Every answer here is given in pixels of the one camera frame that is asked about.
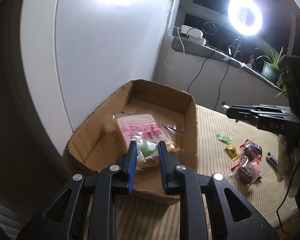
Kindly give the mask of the right hand in white glove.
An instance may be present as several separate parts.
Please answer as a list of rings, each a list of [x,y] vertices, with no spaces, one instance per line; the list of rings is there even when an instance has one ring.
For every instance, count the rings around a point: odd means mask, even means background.
[[[300,161],[300,142],[278,135],[277,181],[283,182],[288,197],[294,198],[300,188],[300,165],[294,176],[293,172]]]

